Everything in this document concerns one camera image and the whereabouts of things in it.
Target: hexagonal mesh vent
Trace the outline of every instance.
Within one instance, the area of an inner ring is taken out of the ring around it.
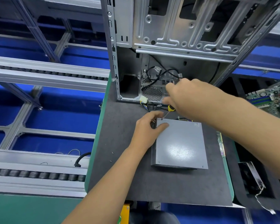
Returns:
[[[160,101],[163,97],[161,90],[156,87],[148,87],[142,92],[142,95],[147,97],[149,101]]]

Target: forearm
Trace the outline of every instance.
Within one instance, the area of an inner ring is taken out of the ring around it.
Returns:
[[[117,223],[144,152],[143,149],[127,148],[63,223]]]
[[[232,99],[211,123],[280,178],[280,119],[241,98]]]

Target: human hand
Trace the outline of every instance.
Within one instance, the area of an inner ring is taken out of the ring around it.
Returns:
[[[155,129],[151,128],[150,122],[157,117],[162,118],[163,115],[164,113],[161,111],[152,111],[137,120],[129,148],[140,149],[144,154],[153,145],[160,133],[169,126],[168,123],[162,123]]]
[[[172,105],[184,117],[210,125],[237,99],[198,79],[181,79],[176,85],[168,83],[166,90],[169,97],[163,98],[162,103]]]

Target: person's right hand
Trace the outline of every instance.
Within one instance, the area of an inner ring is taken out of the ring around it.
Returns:
[[[164,97],[162,103],[172,105],[183,117],[210,125],[237,99],[198,79],[181,79],[176,85],[168,83],[166,90],[169,97]]]

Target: green circuit board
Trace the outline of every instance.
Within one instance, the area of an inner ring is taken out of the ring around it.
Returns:
[[[248,93],[246,99],[257,108],[280,118],[280,86]]]

